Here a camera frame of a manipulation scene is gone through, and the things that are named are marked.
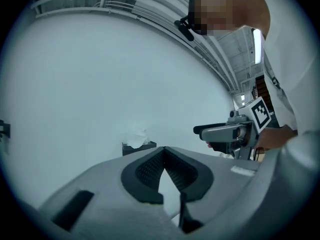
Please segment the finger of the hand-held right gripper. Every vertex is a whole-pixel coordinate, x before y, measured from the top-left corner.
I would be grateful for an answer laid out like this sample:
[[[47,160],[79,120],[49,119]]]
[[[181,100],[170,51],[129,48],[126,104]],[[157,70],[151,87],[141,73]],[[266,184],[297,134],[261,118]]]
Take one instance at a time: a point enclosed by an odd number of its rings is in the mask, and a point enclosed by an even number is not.
[[[206,142],[236,142],[246,135],[246,127],[242,124],[229,124],[204,129],[200,139]]]
[[[199,135],[204,130],[211,130],[217,133],[224,134],[235,134],[235,135],[243,135],[246,133],[247,124],[250,124],[251,121],[227,121],[223,123],[213,123],[213,124],[205,124],[205,125],[197,125],[193,128],[193,132],[196,135]]]

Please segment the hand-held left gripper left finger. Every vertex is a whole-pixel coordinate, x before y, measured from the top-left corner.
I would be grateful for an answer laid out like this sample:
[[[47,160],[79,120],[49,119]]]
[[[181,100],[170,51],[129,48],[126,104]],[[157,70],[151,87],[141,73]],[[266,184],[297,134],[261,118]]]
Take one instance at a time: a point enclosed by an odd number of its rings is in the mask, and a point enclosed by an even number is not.
[[[52,240],[185,240],[159,193],[162,147],[87,169],[39,208],[37,224]]]

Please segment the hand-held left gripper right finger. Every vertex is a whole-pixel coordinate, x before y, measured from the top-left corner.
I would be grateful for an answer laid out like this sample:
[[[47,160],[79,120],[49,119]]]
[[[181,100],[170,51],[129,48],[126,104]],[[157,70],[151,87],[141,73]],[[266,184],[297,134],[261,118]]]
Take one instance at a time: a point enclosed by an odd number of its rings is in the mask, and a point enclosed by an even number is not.
[[[192,232],[216,219],[239,198],[257,162],[165,147],[164,165],[175,200],[166,211],[175,226]]]

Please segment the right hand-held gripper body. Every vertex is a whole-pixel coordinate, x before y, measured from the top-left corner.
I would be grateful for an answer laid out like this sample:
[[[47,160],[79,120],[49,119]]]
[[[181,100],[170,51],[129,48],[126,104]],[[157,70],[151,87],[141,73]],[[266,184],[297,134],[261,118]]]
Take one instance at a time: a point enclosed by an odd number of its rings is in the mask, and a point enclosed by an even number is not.
[[[262,97],[250,101],[237,110],[229,113],[227,121],[247,124],[246,134],[242,140],[234,142],[210,142],[212,149],[231,155],[234,159],[249,160],[252,150],[258,142],[262,130],[270,123],[271,116]]]

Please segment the person's right forearm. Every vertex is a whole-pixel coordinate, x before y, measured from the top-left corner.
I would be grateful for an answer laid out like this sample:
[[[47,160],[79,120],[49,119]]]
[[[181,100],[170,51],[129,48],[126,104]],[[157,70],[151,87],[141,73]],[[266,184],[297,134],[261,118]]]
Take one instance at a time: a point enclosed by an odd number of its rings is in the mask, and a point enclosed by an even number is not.
[[[259,135],[254,148],[272,150],[281,148],[287,141],[298,135],[297,130],[292,130],[288,125],[281,128],[266,127]]]

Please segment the brown shelving rack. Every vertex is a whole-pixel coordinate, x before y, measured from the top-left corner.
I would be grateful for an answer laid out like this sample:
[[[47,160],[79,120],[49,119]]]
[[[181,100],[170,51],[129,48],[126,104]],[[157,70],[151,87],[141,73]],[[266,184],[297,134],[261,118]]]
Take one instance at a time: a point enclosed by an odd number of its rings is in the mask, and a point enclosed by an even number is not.
[[[254,95],[254,99],[262,97],[268,111],[274,112],[264,75],[255,78],[255,86],[252,89],[252,94]]]

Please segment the person's white shirt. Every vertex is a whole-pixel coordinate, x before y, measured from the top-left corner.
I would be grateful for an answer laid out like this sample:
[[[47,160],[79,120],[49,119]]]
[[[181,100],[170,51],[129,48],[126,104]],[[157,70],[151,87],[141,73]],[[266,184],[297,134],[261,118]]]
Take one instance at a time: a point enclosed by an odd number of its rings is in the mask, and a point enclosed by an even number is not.
[[[265,0],[270,12],[262,40],[266,84],[276,119],[299,135],[320,130],[320,45],[295,0]]]

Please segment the black wall shelf holder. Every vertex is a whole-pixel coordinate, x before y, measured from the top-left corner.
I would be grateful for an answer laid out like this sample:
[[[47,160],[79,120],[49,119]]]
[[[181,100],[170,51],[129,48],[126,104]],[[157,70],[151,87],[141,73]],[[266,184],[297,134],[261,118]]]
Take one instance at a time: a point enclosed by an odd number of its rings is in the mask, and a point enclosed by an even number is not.
[[[144,151],[144,150],[148,150],[156,147],[157,147],[157,143],[153,141],[150,141],[147,144],[143,144],[141,147],[138,147],[138,148],[133,148],[127,145],[126,143],[122,143],[122,155],[126,156],[135,152]]]

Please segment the black wall hook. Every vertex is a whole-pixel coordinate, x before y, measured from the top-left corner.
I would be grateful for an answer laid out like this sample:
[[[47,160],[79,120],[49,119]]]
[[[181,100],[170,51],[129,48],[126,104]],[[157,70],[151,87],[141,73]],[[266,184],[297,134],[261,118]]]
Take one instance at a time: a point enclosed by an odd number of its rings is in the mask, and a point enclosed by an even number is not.
[[[6,136],[7,138],[11,137],[11,125],[0,120],[0,138],[3,136]]]

